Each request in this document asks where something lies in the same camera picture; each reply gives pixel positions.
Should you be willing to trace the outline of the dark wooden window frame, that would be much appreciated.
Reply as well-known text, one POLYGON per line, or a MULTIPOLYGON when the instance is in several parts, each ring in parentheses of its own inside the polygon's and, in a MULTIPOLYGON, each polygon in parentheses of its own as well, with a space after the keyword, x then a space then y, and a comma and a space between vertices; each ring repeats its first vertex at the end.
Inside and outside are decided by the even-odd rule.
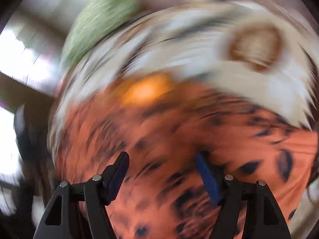
POLYGON ((48 114, 55 101, 53 97, 34 90, 3 73, 1 73, 0 90, 1 107, 10 112, 15 112, 19 106, 25 105, 29 114, 48 114))

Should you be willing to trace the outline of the beige leaf-pattern fleece blanket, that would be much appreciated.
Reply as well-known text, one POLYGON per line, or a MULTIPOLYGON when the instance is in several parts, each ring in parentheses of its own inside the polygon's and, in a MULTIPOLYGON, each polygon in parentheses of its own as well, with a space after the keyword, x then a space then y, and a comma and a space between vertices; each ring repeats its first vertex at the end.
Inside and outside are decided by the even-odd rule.
POLYGON ((117 77, 171 70, 203 77, 283 116, 318 121, 318 35, 297 11, 243 0, 188 0, 125 22, 68 68, 50 119, 55 154, 71 104, 117 77))

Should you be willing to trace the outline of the orange floral garment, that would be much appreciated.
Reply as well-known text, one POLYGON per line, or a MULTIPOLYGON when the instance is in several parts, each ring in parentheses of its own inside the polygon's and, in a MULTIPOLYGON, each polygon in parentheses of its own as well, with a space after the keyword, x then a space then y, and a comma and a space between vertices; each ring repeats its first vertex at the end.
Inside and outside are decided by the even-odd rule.
POLYGON ((203 83, 169 85, 157 74, 71 104, 55 165, 62 179, 80 183, 125 151, 129 169, 107 208, 117 237, 207 238, 219 208, 196 170, 197 153, 241 181, 265 180, 288 221, 317 148, 315 131, 203 83))

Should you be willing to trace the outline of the green white patterned pillow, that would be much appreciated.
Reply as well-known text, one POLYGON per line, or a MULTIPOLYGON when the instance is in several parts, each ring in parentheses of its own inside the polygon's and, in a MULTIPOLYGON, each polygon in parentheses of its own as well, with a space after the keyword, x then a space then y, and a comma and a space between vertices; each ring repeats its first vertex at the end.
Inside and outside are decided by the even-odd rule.
POLYGON ((65 40, 61 66, 77 64, 101 39, 138 12, 138 0, 91 0, 75 19, 65 40))

